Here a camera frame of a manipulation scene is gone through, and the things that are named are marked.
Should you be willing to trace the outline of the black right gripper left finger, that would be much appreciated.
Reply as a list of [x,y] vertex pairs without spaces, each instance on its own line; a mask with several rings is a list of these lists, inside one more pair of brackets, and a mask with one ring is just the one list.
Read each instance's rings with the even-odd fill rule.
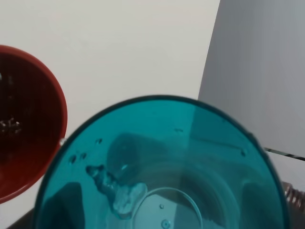
[[8,229],[32,229],[34,208],[8,227]]

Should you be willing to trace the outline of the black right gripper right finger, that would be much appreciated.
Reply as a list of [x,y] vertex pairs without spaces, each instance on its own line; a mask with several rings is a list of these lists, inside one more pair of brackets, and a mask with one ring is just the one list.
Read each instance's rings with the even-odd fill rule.
[[305,206],[300,207],[287,203],[290,228],[291,229],[305,229]]

